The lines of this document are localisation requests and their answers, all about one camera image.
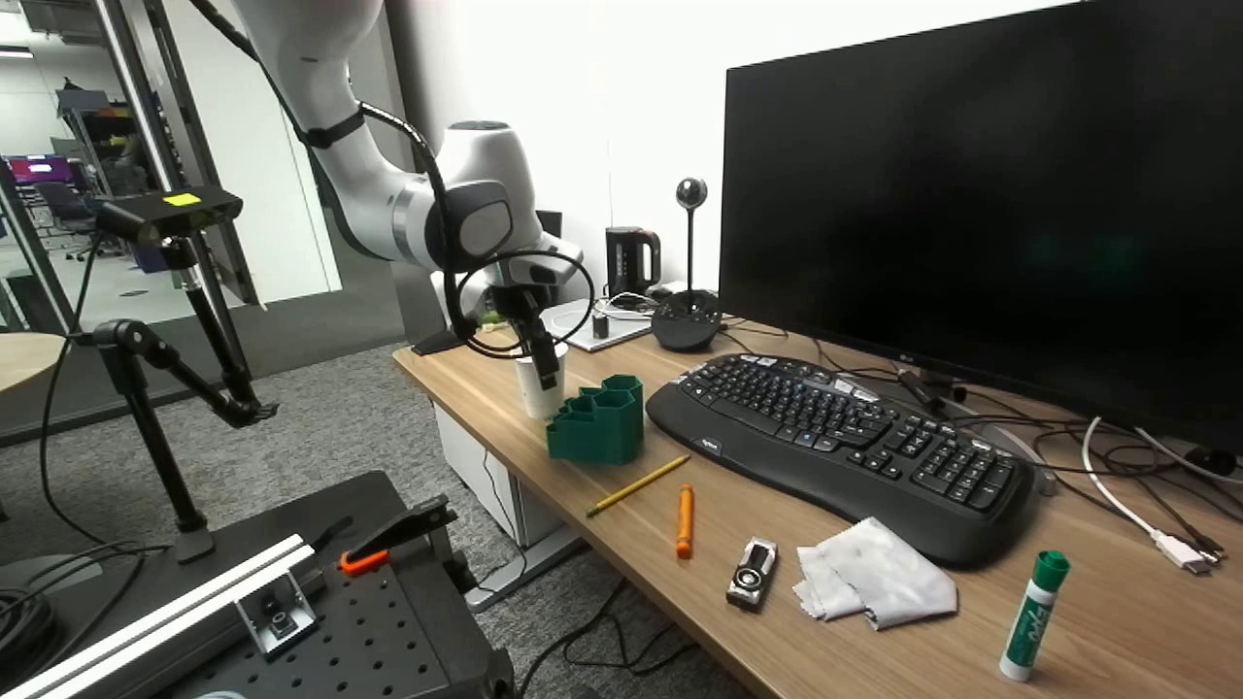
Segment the white cable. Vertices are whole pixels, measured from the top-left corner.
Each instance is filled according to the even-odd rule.
[[[1134,520],[1147,536],[1158,536],[1161,529],[1153,529],[1149,520],[1141,520],[1134,507],[1126,507],[1095,474],[1095,463],[1091,463],[1091,440],[1095,440],[1095,427],[1097,427],[1097,416],[1087,423],[1083,440],[1081,440],[1081,463],[1095,484],[1095,492],[1101,492],[1126,520]]]
[[[1136,440],[1147,440],[1153,450],[1161,450],[1163,457],[1174,457],[1175,466],[1201,474],[1201,478],[1211,478],[1211,480],[1224,480],[1224,484],[1243,484],[1243,478],[1227,478],[1227,474],[1217,474],[1217,469],[1205,469],[1201,463],[1167,450],[1167,444],[1153,440],[1147,427],[1134,427]]]
[[[1187,571],[1187,573],[1207,573],[1207,571],[1217,566],[1217,561],[1211,561],[1207,553],[1201,553],[1201,549],[1191,549],[1191,542],[1183,542],[1183,539],[1153,529],[1149,520],[1141,520],[1134,507],[1126,507],[1126,504],[1097,480],[1095,463],[1091,463],[1091,436],[1095,436],[1095,427],[1097,427],[1097,416],[1087,423],[1083,444],[1081,444],[1081,463],[1083,463],[1091,484],[1095,484],[1126,520],[1134,520],[1134,526],[1158,542],[1158,553],[1161,553],[1167,563],[1175,563],[1175,566]]]
[[[634,321],[642,321],[642,318],[653,318],[653,306],[657,306],[657,300],[653,300],[653,294],[642,294],[642,293],[605,294],[605,315],[608,315],[608,318],[634,318]]]

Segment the crumpled paper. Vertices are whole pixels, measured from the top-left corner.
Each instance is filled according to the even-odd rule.
[[[875,516],[796,555],[802,579],[793,590],[806,616],[864,610],[875,629],[893,629],[959,610],[955,583]]]

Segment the small object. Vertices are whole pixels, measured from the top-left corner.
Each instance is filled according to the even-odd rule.
[[[97,215],[97,230],[159,250],[161,237],[190,237],[199,230],[233,220],[242,198],[217,188],[199,190],[152,190],[130,198],[108,198]]]
[[[806,571],[796,590],[802,601],[829,597],[846,607],[846,597],[855,597],[864,610],[871,629],[897,629],[959,610],[955,583],[876,516],[860,516],[806,555],[800,553],[800,563]]]
[[[626,488],[612,488],[608,497],[594,502],[594,507],[585,507],[585,520],[598,516],[598,513],[605,513],[605,507],[612,507],[617,502],[634,497],[635,488],[653,484],[657,478],[679,469],[684,463],[692,463],[692,457],[679,454],[679,457],[665,463],[658,469],[630,480]]]
[[[740,610],[759,610],[772,586],[772,571],[778,571],[778,542],[747,539],[725,601]]]
[[[591,315],[591,333],[608,338],[608,315]]]
[[[534,357],[515,357],[511,364],[525,410],[533,418],[552,418],[561,403],[561,373],[556,373],[552,386],[543,386]]]
[[[561,463],[634,463],[643,447],[643,386],[630,373],[612,373],[598,388],[561,400],[543,436],[547,454]]]
[[[274,656],[291,641],[306,637],[318,620],[314,607],[306,601],[291,571],[248,597],[236,597],[233,610],[242,615],[242,624],[265,656]]]
[[[449,520],[458,520],[458,513],[449,507],[449,502],[440,492],[440,497],[425,497],[420,504],[411,504],[406,513],[384,520],[375,531],[367,531],[356,549],[340,553],[337,561],[337,571],[345,579],[356,579],[356,573],[367,573],[375,566],[389,566],[389,553],[396,542],[406,542],[406,539],[420,539],[420,536],[432,536],[440,529],[445,529]]]
[[[684,492],[677,497],[677,561],[692,561],[696,555],[696,488],[684,484]]]
[[[1052,616],[1057,590],[1069,571],[1070,563],[1065,561],[1065,553],[1038,553],[1034,579],[1024,583],[1024,593],[999,664],[1007,681],[1028,681],[1044,624]]]

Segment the monitor screen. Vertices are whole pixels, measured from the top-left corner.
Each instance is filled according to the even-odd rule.
[[[60,155],[6,155],[2,166],[11,172],[16,188],[73,181],[73,166]]]
[[[1243,3],[725,74],[721,306],[1243,450]]]

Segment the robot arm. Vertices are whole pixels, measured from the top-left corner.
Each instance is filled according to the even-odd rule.
[[[436,164],[432,173],[406,173],[379,155],[350,91],[350,52],[379,8],[379,0],[236,0],[248,43],[331,180],[356,245],[425,273],[547,250],[525,153],[503,124],[449,128],[440,153],[441,181]]]
[[[406,128],[425,173],[390,166],[363,118],[396,120],[350,91],[350,52],[379,8],[379,0],[236,0],[248,52],[331,180],[354,241],[384,259],[440,267],[454,333],[490,357],[533,357],[539,386],[552,388],[559,364],[556,338],[539,321],[539,283],[561,274],[568,256],[534,220],[525,153],[503,124],[475,120],[454,124],[436,158]],[[484,300],[515,329],[511,350],[520,355],[475,342],[454,274],[484,283]]]

